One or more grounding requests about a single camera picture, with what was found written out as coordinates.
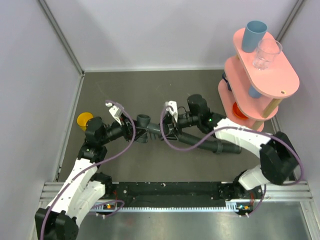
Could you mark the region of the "grey plastic pipe fitting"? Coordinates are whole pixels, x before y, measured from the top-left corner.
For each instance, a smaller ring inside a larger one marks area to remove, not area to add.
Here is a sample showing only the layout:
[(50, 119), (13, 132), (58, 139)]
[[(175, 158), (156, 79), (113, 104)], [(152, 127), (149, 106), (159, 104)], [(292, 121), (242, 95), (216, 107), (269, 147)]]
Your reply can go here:
[(147, 141), (148, 139), (156, 140), (162, 139), (162, 134), (160, 130), (160, 125), (156, 123), (151, 122), (151, 117), (145, 114), (138, 114), (136, 117), (136, 121), (138, 122), (138, 125), (143, 127), (144, 130), (136, 131), (137, 133), (141, 132), (147, 132)]

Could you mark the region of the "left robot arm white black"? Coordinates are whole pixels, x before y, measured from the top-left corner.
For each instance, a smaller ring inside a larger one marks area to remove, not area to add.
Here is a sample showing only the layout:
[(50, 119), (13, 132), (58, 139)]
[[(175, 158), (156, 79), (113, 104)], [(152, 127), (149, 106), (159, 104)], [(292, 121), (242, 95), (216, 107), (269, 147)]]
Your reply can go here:
[(97, 172), (108, 161), (105, 145), (121, 137), (132, 144), (147, 132), (149, 122), (141, 115), (136, 120), (121, 115), (111, 125), (103, 123), (101, 117), (86, 122), (84, 143), (70, 175), (47, 207), (35, 213), (38, 239), (77, 238), (82, 221), (95, 203), (100, 198), (109, 198), (114, 191), (111, 177)]

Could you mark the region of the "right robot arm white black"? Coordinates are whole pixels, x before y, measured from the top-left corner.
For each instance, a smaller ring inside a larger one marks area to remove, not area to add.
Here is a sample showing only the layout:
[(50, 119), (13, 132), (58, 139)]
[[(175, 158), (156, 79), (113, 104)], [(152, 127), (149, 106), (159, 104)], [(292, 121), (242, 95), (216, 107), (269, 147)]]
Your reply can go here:
[(212, 131), (200, 140), (196, 140), (195, 144), (190, 143), (189, 148), (178, 148), (172, 145), (164, 132), (162, 121), (159, 123), (160, 133), (168, 146), (177, 151), (187, 152), (202, 147), (207, 139), (214, 135), (218, 140), (228, 141), (234, 147), (244, 148), (257, 156), (260, 164), (245, 170), (235, 179), (233, 192), (239, 198), (245, 198), (252, 189), (262, 185), (293, 186), (302, 180), (302, 177), (299, 177), (295, 182), (285, 183), (296, 167), (300, 167), (301, 173), (304, 173), (301, 159), (290, 145), (291, 142), (286, 134), (279, 131), (279, 136), (276, 136), (252, 130), (229, 118), (219, 117), (218, 119)]

